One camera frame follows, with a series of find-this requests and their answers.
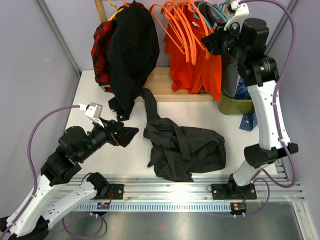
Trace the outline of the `dark grey striped shirt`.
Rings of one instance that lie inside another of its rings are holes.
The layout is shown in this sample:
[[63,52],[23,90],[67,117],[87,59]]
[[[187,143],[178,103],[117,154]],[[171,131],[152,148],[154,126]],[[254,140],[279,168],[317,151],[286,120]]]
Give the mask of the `dark grey striped shirt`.
[[178,126],[158,114],[157,101],[147,88],[141,89],[147,123],[143,137],[150,140],[149,168],[157,177],[173,182],[192,182],[193,173],[225,168],[225,139],[211,129]]

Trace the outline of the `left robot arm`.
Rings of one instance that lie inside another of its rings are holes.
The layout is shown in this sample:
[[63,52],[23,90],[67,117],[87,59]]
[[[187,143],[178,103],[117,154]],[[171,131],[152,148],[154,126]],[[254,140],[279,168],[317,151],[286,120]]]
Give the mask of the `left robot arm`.
[[64,216],[91,199],[112,199],[111,184],[99,172],[90,173],[85,182],[59,201],[54,196],[82,169],[81,164],[104,144],[126,147],[138,133],[136,127],[102,120],[89,132],[69,127],[58,139],[58,147],[40,170],[36,186],[20,207],[0,219],[0,230],[11,240],[43,240]]

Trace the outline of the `orange hanger of blue shirt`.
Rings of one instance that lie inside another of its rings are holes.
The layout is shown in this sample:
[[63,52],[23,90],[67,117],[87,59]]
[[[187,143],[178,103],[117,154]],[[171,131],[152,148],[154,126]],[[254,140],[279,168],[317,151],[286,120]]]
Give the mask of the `orange hanger of blue shirt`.
[[[153,18],[158,22],[158,24],[165,31],[166,35],[171,39],[174,45],[178,48],[178,50],[185,56],[185,61],[190,61],[190,51],[188,48],[187,39],[184,31],[182,30],[178,20],[175,15],[171,13],[170,10],[171,4],[169,6],[167,4],[154,3],[149,8],[149,12],[153,16]],[[160,8],[160,13],[164,16],[167,21],[167,27],[161,23],[157,16],[156,7]]]

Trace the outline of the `blue checked shirt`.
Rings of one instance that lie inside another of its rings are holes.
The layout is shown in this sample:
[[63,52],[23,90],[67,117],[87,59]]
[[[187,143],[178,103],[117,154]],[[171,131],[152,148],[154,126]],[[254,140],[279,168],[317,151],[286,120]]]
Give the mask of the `blue checked shirt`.
[[245,85],[244,80],[241,77],[239,77],[237,83],[234,99],[237,102],[241,103],[238,108],[243,113],[239,129],[251,132],[258,125],[258,120],[251,95]]

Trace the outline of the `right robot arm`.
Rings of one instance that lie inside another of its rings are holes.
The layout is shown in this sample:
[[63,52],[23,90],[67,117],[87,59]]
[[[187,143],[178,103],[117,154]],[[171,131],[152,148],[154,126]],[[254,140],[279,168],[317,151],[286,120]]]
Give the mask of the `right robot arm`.
[[214,200],[255,200],[253,181],[261,170],[278,159],[295,154],[277,106],[279,74],[276,61],[265,54],[269,28],[264,20],[247,18],[243,24],[218,23],[201,41],[215,56],[225,54],[237,63],[237,71],[254,105],[259,142],[244,148],[244,161],[227,183],[211,185]]

